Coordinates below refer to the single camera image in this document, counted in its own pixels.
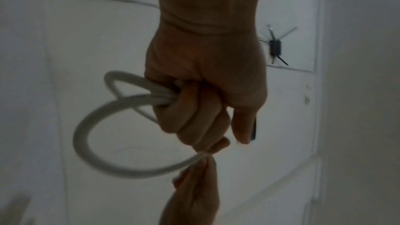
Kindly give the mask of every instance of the cord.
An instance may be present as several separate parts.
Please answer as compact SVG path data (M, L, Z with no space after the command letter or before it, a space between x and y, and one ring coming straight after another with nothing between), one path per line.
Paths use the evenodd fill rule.
M124 97L122 93L116 88L115 81L122 81L142 87L149 90L151 94L141 94ZM75 149L75 152L88 165L92 166L98 171L101 171L102 173L115 177L150 178L170 173L181 168L185 168L207 156L206 153L201 152L187 160L173 165L149 170L139 170L107 162L106 160L95 154L89 147L88 135L100 121L113 115L114 113L132 108L134 111L138 112L145 118L157 123L157 119L155 117L147 114L139 107L143 105L169 105L176 101L178 97L178 94L173 90L163 87L157 83L151 82L143 77L127 72L110 71L104 75L104 82L111 93L116 96L117 100L111 101L88 114L78 124L73 136L73 147Z

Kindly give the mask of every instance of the hand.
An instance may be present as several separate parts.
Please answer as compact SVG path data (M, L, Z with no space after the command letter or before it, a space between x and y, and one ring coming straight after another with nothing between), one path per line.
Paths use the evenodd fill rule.
M178 101L155 107L159 125L196 151L248 144L267 98L266 63L255 31L257 0L160 0L160 25L146 54L145 77L174 88ZM234 108L232 122L226 107Z
M173 184L176 191L163 210L160 225L212 225L220 205L214 158L189 167Z

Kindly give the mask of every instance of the white cable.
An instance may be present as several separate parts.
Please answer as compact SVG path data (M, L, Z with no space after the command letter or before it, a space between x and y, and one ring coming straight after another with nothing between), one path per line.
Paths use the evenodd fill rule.
M132 85L136 85L147 89L151 94L134 95L124 97L122 93L116 88L115 81L122 81ZM100 158L89 147L88 135L90 131L103 119L111 116L114 113L132 108L145 118L157 123L157 120L152 116L141 110L139 107L143 105L169 105L176 101L178 95L175 91L163 87L157 83L151 82L143 77L130 74L122 71L110 71L105 74L104 82L107 88L117 97L117 100L109 102L88 114L76 127L73 137L73 146L75 152L87 164L93 168L116 177L123 178L150 178L162 174L170 173L172 171L185 168L198 160L204 158L207 154L198 153L192 158L183 162L173 165L139 170L116 165Z

